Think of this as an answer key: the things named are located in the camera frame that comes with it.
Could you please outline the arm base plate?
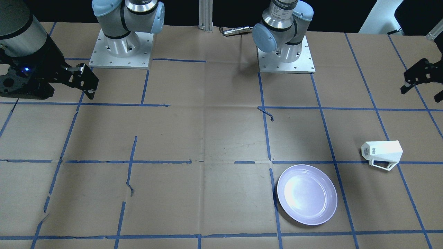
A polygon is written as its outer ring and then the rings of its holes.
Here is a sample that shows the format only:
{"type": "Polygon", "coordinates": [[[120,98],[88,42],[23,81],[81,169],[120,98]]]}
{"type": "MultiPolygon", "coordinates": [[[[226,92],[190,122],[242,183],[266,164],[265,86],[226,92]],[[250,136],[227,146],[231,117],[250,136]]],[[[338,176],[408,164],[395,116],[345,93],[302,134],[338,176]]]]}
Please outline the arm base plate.
{"type": "Polygon", "coordinates": [[[257,49],[259,69],[262,73],[315,73],[314,61],[306,36],[300,44],[284,44],[280,49],[266,53],[257,49]]]}
{"type": "Polygon", "coordinates": [[[150,67],[155,34],[131,32],[120,39],[110,39],[100,30],[89,66],[107,69],[146,69],[150,67]]]}

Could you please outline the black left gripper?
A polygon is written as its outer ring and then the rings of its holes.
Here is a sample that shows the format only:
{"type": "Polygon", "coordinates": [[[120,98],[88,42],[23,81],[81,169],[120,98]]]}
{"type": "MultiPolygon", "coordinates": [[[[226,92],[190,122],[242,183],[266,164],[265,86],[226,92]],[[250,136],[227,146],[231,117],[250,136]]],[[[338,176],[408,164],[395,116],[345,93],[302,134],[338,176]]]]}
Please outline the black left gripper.
{"type": "MultiPolygon", "coordinates": [[[[412,67],[404,72],[405,84],[400,87],[402,94],[407,93],[420,83],[437,82],[443,80],[443,60],[436,63],[430,63],[426,58],[422,58],[412,67]]],[[[434,101],[440,103],[443,100],[443,90],[434,96],[434,101]]]]}

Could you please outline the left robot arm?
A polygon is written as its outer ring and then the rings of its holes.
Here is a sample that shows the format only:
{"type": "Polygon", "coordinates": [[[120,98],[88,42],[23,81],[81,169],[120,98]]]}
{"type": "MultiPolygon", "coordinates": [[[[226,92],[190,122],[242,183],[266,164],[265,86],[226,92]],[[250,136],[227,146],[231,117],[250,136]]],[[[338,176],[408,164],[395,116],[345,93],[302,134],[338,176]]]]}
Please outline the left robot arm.
{"type": "Polygon", "coordinates": [[[299,0],[272,0],[252,29],[261,69],[266,72],[314,72],[306,32],[313,8],[299,0]]]}

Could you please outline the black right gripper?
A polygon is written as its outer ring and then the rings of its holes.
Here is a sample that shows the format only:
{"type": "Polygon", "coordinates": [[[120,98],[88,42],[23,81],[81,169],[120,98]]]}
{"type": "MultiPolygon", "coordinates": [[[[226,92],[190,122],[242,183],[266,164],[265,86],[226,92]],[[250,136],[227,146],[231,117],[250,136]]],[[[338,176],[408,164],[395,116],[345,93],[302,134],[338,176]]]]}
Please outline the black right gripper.
{"type": "Polygon", "coordinates": [[[71,67],[49,35],[43,46],[28,56],[11,57],[1,48],[1,63],[9,65],[0,79],[1,97],[45,100],[54,94],[50,83],[59,83],[82,90],[93,100],[98,88],[99,79],[89,66],[71,67]]]}

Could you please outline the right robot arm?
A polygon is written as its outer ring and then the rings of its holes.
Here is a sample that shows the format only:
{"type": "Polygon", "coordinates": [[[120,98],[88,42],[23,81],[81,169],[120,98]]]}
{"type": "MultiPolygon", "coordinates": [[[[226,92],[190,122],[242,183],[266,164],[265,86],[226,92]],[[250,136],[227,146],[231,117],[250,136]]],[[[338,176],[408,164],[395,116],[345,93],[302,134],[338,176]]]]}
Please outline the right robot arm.
{"type": "Polygon", "coordinates": [[[0,79],[5,98],[45,100],[51,83],[64,84],[93,99],[98,77],[84,63],[70,66],[52,38],[22,0],[0,2],[1,64],[9,65],[0,79]]]}

